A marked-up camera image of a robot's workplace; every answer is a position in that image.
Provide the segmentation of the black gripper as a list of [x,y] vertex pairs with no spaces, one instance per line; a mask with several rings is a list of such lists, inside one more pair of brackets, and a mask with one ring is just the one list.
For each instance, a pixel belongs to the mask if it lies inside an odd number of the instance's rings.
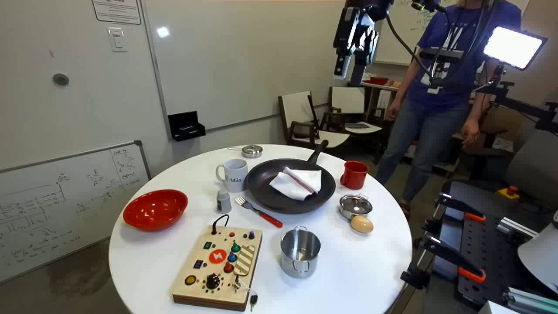
[[376,21],[362,7],[344,7],[334,47],[337,53],[334,73],[349,86],[360,86],[377,46]]

